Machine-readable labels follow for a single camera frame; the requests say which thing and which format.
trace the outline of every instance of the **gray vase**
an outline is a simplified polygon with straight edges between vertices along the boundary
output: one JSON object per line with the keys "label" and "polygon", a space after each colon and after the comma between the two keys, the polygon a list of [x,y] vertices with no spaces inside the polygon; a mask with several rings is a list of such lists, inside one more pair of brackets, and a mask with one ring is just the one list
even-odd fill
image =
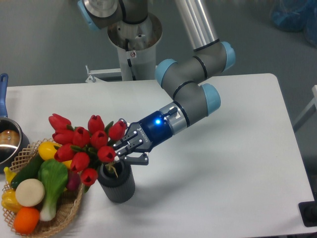
{"label": "gray vase", "polygon": [[110,174],[105,166],[101,166],[98,170],[98,181],[110,201],[123,203],[128,201],[135,191],[132,168],[123,161],[116,163],[114,167],[118,177]]}

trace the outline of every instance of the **wicker basket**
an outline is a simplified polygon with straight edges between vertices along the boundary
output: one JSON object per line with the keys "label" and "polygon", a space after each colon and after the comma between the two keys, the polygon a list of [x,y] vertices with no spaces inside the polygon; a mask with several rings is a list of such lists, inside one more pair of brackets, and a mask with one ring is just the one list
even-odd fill
{"label": "wicker basket", "polygon": [[[52,139],[44,139],[28,145],[27,148],[23,149],[17,157],[15,157],[10,170],[13,172],[19,172],[29,160],[38,152],[39,145],[44,141],[53,141]],[[7,183],[4,186],[3,191],[10,189],[10,185]],[[34,231],[28,236],[22,235],[15,232],[13,228],[13,221],[15,214],[11,211],[2,208],[4,220],[8,223],[11,231],[15,232],[19,236],[30,237],[30,238],[47,238],[50,237],[64,228],[66,228],[69,223],[74,219],[83,195],[84,186],[80,185],[77,191],[65,191],[58,200],[56,216],[53,220],[49,222],[39,221]]]}

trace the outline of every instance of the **cucumber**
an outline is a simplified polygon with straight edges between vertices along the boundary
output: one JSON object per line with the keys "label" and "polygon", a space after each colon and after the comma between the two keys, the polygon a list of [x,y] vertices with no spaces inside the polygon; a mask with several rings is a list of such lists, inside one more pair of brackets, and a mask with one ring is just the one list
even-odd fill
{"label": "cucumber", "polygon": [[32,159],[30,159],[29,163],[23,167],[16,176],[14,176],[10,184],[11,188],[16,189],[19,184],[26,179],[35,179],[38,176],[38,171],[43,162],[44,160],[37,153]]}

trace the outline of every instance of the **gray floor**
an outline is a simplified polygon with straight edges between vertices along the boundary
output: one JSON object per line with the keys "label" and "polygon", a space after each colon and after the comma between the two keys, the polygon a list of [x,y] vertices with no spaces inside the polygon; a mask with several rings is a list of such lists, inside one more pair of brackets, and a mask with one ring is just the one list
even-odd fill
{"label": "gray floor", "polygon": [[[150,0],[149,11],[163,26],[157,61],[193,55],[172,0]],[[302,33],[283,32],[269,19],[273,1],[207,0],[221,40],[234,47],[237,62],[223,75],[272,73],[277,76],[291,121],[313,98],[317,49]],[[91,32],[77,0],[1,0],[0,72],[9,86],[82,83],[85,65],[118,68],[106,30]],[[317,174],[317,115],[296,133],[309,176]]]}

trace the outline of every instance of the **artificial tulip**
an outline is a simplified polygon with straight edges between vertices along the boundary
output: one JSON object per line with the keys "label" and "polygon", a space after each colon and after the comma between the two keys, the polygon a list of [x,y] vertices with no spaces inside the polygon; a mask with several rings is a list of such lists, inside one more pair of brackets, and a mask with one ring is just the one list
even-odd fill
{"label": "artificial tulip", "polygon": [[85,186],[93,185],[97,178],[97,171],[91,168],[86,168],[80,175],[80,180]]}
{"label": "artificial tulip", "polygon": [[112,127],[110,127],[108,136],[111,140],[118,141],[124,136],[126,128],[127,126],[123,121],[117,121]]}
{"label": "artificial tulip", "polygon": [[88,121],[88,130],[91,134],[95,134],[98,130],[104,130],[105,124],[99,115],[92,115]]}
{"label": "artificial tulip", "polygon": [[80,148],[85,147],[90,142],[89,131],[83,127],[78,127],[75,129],[73,144],[79,146]]}
{"label": "artificial tulip", "polygon": [[103,130],[98,130],[92,135],[90,143],[94,148],[99,150],[102,146],[107,145],[108,136]]}
{"label": "artificial tulip", "polygon": [[70,148],[71,145],[72,144],[70,143],[62,145],[55,153],[54,159],[56,159],[59,162],[72,160],[76,152]]}
{"label": "artificial tulip", "polygon": [[49,117],[49,122],[55,130],[67,129],[67,125],[71,125],[70,120],[55,113]]}
{"label": "artificial tulip", "polygon": [[70,164],[70,169],[78,173],[80,171],[83,171],[85,168],[88,167],[90,162],[89,156],[85,152],[78,152],[75,154],[73,160]]}
{"label": "artificial tulip", "polygon": [[105,145],[98,150],[97,156],[101,162],[110,163],[114,161],[116,154],[112,147]]}
{"label": "artificial tulip", "polygon": [[52,137],[55,142],[65,145],[73,142],[74,133],[72,130],[57,129]]}

